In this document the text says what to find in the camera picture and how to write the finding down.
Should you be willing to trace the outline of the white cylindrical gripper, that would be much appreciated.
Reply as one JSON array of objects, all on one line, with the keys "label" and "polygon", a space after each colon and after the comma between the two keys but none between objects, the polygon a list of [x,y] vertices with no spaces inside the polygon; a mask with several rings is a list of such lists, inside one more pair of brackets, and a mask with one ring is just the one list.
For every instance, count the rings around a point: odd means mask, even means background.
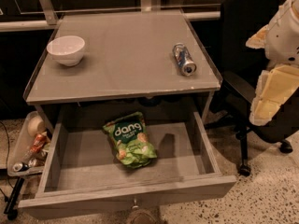
[{"label": "white cylindrical gripper", "polygon": [[271,70],[263,70],[258,78],[249,115],[253,125],[264,126],[299,88],[299,0],[286,0],[246,46],[265,47],[269,60]]}]

